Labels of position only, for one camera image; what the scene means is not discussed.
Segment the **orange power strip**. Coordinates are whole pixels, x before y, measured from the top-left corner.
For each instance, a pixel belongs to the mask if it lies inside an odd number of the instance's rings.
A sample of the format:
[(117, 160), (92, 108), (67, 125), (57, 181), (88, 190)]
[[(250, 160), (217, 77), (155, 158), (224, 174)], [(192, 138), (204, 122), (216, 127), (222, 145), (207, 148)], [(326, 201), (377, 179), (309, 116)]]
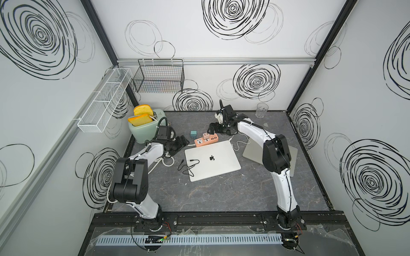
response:
[(196, 147), (201, 147), (201, 146), (207, 146), (213, 143), (217, 143), (218, 141), (219, 141), (219, 137), (215, 133), (215, 134), (210, 134), (210, 138), (207, 140), (205, 140), (203, 136), (201, 138), (195, 139), (194, 144)]

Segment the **teal usb charger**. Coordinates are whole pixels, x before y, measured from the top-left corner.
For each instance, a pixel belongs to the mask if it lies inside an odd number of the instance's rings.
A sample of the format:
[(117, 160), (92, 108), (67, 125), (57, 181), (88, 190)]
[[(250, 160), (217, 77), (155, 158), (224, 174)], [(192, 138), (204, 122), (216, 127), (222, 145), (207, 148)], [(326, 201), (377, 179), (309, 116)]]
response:
[(192, 131), (190, 132), (190, 137), (191, 137), (192, 139), (196, 139), (196, 138), (197, 138), (197, 131), (192, 130)]

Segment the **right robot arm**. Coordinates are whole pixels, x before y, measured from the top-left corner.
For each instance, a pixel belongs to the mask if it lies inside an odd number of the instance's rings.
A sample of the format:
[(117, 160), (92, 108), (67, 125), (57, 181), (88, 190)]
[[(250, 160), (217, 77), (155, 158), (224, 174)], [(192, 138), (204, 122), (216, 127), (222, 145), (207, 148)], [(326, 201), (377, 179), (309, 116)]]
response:
[(273, 174), (275, 189), (278, 196), (277, 222), (280, 228), (290, 230), (296, 226), (301, 216), (300, 207), (295, 199), (290, 180), (291, 154), (284, 135), (275, 135), (262, 126), (254, 123), (246, 115), (236, 115), (224, 118), (215, 114), (217, 121), (211, 123), (208, 133), (231, 134), (231, 130), (245, 134), (262, 147), (262, 163)]

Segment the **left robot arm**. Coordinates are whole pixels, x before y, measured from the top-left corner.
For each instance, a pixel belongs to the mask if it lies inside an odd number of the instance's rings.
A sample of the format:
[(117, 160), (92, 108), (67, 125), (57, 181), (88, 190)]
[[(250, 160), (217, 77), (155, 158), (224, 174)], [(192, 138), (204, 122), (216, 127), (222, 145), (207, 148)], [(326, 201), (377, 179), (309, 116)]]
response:
[(146, 141), (145, 147), (135, 155), (119, 158), (114, 166), (107, 200), (130, 206), (142, 222), (159, 229), (163, 225), (163, 212), (148, 194), (148, 168), (157, 159), (173, 157), (189, 144), (183, 135), (175, 139), (152, 139)]

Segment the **white apple laptop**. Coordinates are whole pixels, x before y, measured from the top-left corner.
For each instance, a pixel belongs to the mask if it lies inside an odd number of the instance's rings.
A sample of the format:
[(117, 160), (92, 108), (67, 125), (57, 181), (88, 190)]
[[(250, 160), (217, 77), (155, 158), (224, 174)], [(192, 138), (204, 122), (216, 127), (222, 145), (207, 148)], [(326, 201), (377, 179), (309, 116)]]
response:
[(200, 181), (241, 169), (241, 165), (229, 141), (185, 150), (190, 166), (191, 182)]

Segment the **silver grey laptop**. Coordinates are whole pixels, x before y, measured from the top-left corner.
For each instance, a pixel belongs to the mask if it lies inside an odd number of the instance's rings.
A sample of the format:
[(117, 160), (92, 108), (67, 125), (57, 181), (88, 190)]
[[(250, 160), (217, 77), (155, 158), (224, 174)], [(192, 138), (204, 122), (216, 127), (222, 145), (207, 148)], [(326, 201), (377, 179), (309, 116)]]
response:
[[(293, 177), (295, 173), (295, 168), (296, 168), (298, 149), (295, 147), (289, 146), (289, 151), (291, 155), (290, 176)], [(245, 147), (242, 156), (245, 157), (246, 159), (249, 159), (253, 162), (256, 162), (262, 165), (263, 164), (262, 154), (263, 154), (262, 147), (259, 146), (253, 139), (249, 138), (249, 144)]]

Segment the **mint green toaster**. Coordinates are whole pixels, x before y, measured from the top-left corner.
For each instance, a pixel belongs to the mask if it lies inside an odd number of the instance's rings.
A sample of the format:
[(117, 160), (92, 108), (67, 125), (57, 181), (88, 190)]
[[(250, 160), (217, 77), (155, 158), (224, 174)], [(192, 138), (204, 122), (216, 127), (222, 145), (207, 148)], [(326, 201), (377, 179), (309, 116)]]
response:
[(165, 117), (165, 112), (162, 109), (155, 109), (153, 117), (153, 122), (138, 127), (134, 127), (128, 122), (129, 130), (138, 144), (144, 144), (145, 141), (150, 141), (154, 138), (158, 121)]

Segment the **clear drinking glass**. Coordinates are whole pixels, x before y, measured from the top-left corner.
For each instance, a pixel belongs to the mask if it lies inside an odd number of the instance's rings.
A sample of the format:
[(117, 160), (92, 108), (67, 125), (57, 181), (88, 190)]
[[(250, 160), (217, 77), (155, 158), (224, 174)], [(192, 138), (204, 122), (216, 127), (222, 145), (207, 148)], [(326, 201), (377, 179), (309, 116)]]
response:
[(255, 116), (257, 118), (263, 118), (265, 114), (268, 112), (268, 110), (269, 110), (269, 106), (264, 102), (260, 102), (257, 104)]

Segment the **front yellow toast slice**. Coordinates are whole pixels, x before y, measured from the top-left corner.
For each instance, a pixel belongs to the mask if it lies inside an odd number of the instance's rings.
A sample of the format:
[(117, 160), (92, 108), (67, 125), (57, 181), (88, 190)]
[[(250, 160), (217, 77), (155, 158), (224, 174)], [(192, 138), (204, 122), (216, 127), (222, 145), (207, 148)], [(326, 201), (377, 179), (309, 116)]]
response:
[(132, 126), (138, 127), (138, 126), (153, 122), (153, 119), (148, 114), (141, 114), (141, 115), (129, 117), (128, 122)]

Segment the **yellow toast slice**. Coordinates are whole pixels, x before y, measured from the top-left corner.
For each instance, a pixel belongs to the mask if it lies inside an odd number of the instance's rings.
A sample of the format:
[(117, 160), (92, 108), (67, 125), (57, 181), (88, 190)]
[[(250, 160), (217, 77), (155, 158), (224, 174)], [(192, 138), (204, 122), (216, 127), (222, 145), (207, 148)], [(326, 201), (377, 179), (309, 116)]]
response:
[(139, 105), (134, 108), (133, 113), (135, 116), (147, 114), (148, 116), (154, 116), (154, 111), (149, 105)]
[(129, 117), (128, 122), (132, 126), (138, 127), (138, 126), (153, 122), (153, 119), (148, 114), (141, 114), (141, 115)]

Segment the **rear yellow toast slice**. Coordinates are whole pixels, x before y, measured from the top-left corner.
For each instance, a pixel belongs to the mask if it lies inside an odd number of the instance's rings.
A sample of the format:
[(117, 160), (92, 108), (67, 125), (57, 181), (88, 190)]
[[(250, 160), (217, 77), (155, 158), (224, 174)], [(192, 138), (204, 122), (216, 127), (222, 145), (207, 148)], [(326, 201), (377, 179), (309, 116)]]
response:
[(139, 105), (134, 108), (133, 113), (135, 116), (147, 114), (148, 116), (154, 116), (154, 111), (149, 105)]

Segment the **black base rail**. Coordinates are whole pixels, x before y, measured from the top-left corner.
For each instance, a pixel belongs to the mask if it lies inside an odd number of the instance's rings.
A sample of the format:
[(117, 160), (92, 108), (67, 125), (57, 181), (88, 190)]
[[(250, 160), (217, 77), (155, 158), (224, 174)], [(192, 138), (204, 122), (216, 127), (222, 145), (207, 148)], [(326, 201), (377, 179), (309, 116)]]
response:
[(136, 227), (141, 231), (170, 227), (171, 231), (196, 226), (255, 226), (267, 231), (306, 230), (308, 225), (346, 224), (342, 211), (302, 211), (301, 216), (285, 223), (277, 211), (264, 212), (163, 212), (154, 219), (144, 219), (136, 212), (109, 212), (94, 215), (89, 230), (97, 227)]

